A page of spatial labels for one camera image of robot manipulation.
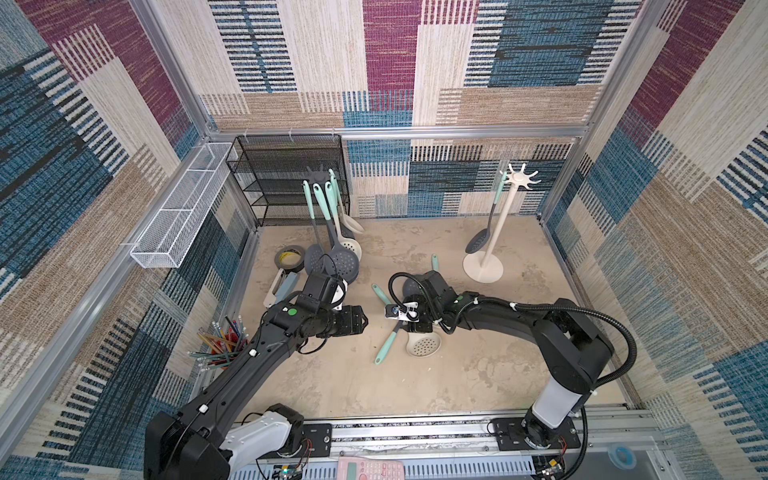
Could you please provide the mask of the white skimmer mint handle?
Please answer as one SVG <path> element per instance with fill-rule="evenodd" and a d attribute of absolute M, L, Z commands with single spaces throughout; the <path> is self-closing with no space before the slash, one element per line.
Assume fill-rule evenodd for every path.
<path fill-rule="evenodd" d="M 347 216 L 344 211 L 344 203 L 341 196 L 341 189 L 338 184 L 338 181 L 336 179 L 336 175 L 333 169 L 329 170 L 329 176 L 332 183 L 332 186 L 334 188 L 334 191 L 337 196 L 337 203 L 338 203 L 338 210 L 339 210 L 339 216 L 341 219 L 341 222 L 346 226 L 348 230 L 355 234 L 362 234 L 364 232 L 364 228 L 353 218 Z"/>

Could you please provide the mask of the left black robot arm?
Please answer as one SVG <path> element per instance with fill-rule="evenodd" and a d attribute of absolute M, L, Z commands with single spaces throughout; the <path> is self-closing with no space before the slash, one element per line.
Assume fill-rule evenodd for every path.
<path fill-rule="evenodd" d="M 227 479 L 265 454 L 301 448 L 304 418 L 283 405 L 235 424 L 276 368 L 309 339 L 361 334 L 368 325 L 359 305 L 345 304 L 341 281 L 312 274 L 302 290 L 273 304 L 237 358 L 177 413 L 157 414 L 145 434 L 146 479 Z"/>

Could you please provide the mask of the grey utensil rack stand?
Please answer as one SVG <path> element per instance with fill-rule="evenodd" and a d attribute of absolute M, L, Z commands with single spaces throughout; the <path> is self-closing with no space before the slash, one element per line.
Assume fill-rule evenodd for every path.
<path fill-rule="evenodd" d="M 320 173 L 320 172 L 313 172 L 313 171 L 310 171 L 310 172 L 308 173 L 308 177 L 307 177 L 307 179 L 306 179 L 306 180 L 308 181 L 308 183 L 309 183 L 309 186 L 310 186 L 310 192 L 311 192 L 311 194 L 312 194 L 312 201 L 313 201 L 313 199 L 315 199 L 315 200 L 316 200 L 316 198 L 315 198 L 315 196 L 314 196 L 314 193 L 313 193 L 313 191 L 312 191 L 312 185 L 313 185 L 314 183 L 317 183 L 317 184 L 319 184 L 319 185 L 320 185 L 320 186 L 321 186 L 321 187 L 324 189 L 325 199 L 326 199 L 326 201 L 327 201 L 326 192 L 325 192 L 325 183 L 326 183 L 327 181 L 331 181 L 331 180 L 330 180 L 330 176 L 329 176 L 328 174 L 323 174 L 323 173 Z M 336 272 L 335 264 L 334 264 L 333 260 L 331 259 L 331 257 L 329 256 L 330 250 L 331 250 L 331 248 L 332 248 L 332 243 L 331 243 L 331 241 L 330 241 L 330 238 L 329 238 L 329 242 L 330 242 L 330 248 L 329 248 L 328 250 L 325 250 L 325 249 L 324 249 L 324 250 L 325 250 L 325 253 L 326 253 L 326 257 L 327 257 L 327 260 L 325 261 L 325 267 L 326 267 L 326 270 L 325 270 L 325 272 L 324 272 L 324 273 L 326 273 L 326 274 L 328 274 L 328 275 L 332 275 L 332 276 L 336 276 L 336 275 L 338 275 L 339 277 L 341 277 L 341 276 L 340 276 L 340 275 L 339 275 L 339 274 Z"/>

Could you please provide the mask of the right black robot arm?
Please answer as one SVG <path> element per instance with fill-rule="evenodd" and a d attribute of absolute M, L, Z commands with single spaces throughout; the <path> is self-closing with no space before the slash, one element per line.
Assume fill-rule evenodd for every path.
<path fill-rule="evenodd" d="M 536 344 L 550 379 L 521 422 L 521 432 L 534 449 L 547 449 L 559 436 L 566 417 L 583 406 L 592 391 L 626 372 L 604 374 L 615 353 L 613 344 L 592 322 L 615 325 L 614 319 L 559 299 L 553 304 L 521 304 L 465 291 L 458 294 L 442 275 L 431 270 L 405 276 L 401 303 L 415 302 L 406 319 L 417 325 L 434 322 L 447 334 L 457 329 L 490 330 Z"/>

